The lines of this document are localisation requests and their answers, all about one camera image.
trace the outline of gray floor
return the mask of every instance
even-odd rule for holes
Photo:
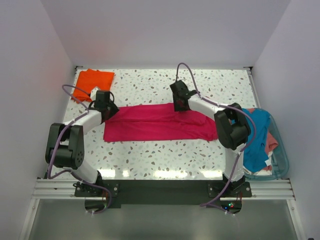
[[[42,200],[32,240],[296,240],[285,200],[250,200],[235,217],[198,206],[125,205],[91,217],[83,200]]]

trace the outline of blue towel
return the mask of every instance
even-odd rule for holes
[[[244,150],[243,165],[251,172],[258,172],[267,166],[265,161],[268,159],[268,155],[265,152],[265,147],[270,125],[270,113],[260,108],[255,109],[253,113],[250,113],[247,109],[242,110],[252,118],[256,127],[255,139],[252,144]],[[248,137],[249,143],[253,137],[254,128],[249,119],[246,118],[246,120],[251,129],[251,134]]]

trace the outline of white wall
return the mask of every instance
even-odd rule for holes
[[[318,0],[292,0],[253,67],[261,105],[284,141],[302,222],[314,239],[320,239],[319,9]]]
[[[253,66],[290,0],[41,0],[86,67]]]
[[[0,238],[15,240],[73,66],[39,0],[2,0],[0,33]]]

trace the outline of speckled surface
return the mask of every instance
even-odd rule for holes
[[[106,69],[114,72],[111,91],[118,107],[172,102],[169,85],[175,69]],[[75,76],[76,84],[80,70]],[[193,71],[202,95],[221,103],[239,103],[243,108],[256,106],[246,70]],[[193,89],[187,70],[179,79]],[[70,100],[64,115],[69,121],[83,112],[83,107]],[[99,170],[104,179],[212,179],[222,178],[225,152],[218,140],[172,140],[104,142],[105,125],[95,127],[84,136],[85,158]],[[53,167],[53,172],[60,171]],[[72,179],[69,173],[58,178]]]

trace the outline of salmon pink cloth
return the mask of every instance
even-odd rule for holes
[[[175,112],[173,103],[119,109],[105,121],[106,142],[218,139],[216,123],[211,118],[192,110]]]

